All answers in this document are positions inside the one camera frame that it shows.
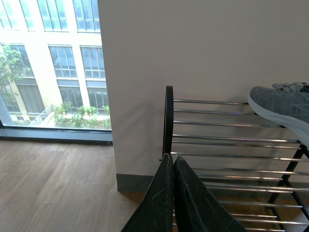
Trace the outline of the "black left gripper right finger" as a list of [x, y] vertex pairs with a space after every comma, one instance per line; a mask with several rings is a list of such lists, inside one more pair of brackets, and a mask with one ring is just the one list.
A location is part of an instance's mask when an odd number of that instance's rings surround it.
[[174, 162], [174, 208], [180, 232], [246, 232], [205, 187], [185, 159]]

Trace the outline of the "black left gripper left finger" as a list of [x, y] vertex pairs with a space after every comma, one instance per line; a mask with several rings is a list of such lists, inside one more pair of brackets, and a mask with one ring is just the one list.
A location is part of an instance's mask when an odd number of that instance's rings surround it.
[[173, 224], [174, 169], [169, 153], [161, 164], [147, 192], [123, 232], [171, 232]]

